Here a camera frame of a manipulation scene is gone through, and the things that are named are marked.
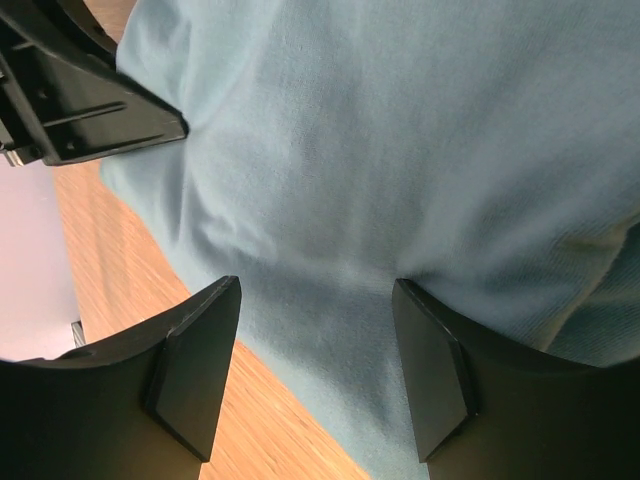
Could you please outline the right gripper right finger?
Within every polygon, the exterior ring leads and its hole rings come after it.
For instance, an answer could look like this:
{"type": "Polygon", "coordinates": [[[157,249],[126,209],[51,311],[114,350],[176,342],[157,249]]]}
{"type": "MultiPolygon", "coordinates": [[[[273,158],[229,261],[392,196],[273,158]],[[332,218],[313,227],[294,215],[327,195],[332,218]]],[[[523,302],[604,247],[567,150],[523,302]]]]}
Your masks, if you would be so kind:
{"type": "Polygon", "coordinates": [[[412,281],[392,294],[419,460],[433,479],[635,479],[639,363],[521,345],[412,281]]]}

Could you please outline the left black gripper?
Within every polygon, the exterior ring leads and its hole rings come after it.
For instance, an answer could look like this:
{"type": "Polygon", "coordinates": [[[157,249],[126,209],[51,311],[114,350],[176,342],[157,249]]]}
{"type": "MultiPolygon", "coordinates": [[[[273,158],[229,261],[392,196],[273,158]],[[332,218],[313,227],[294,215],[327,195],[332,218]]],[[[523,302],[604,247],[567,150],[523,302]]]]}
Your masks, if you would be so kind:
{"type": "Polygon", "coordinates": [[[1,153],[13,167],[83,163],[184,139],[182,115],[115,67],[82,1],[1,4],[1,153]]]}

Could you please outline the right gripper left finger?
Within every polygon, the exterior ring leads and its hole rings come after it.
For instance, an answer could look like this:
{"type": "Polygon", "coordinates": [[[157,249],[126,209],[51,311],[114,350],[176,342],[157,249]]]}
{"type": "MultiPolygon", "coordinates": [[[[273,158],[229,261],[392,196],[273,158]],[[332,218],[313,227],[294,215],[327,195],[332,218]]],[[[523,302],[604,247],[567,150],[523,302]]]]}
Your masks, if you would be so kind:
{"type": "Polygon", "coordinates": [[[241,286],[53,359],[1,365],[5,479],[196,479],[212,454],[241,286]]]}

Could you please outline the grey blue t shirt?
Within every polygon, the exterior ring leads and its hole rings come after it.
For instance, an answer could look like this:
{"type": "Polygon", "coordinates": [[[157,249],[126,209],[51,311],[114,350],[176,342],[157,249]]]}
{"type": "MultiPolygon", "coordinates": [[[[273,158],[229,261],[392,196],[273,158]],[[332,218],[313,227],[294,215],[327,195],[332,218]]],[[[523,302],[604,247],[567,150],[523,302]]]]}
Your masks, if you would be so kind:
{"type": "Polygon", "coordinates": [[[408,278],[529,347],[639,354],[635,1],[139,1],[119,70],[188,137],[102,179],[374,479],[423,479],[408,278]]]}

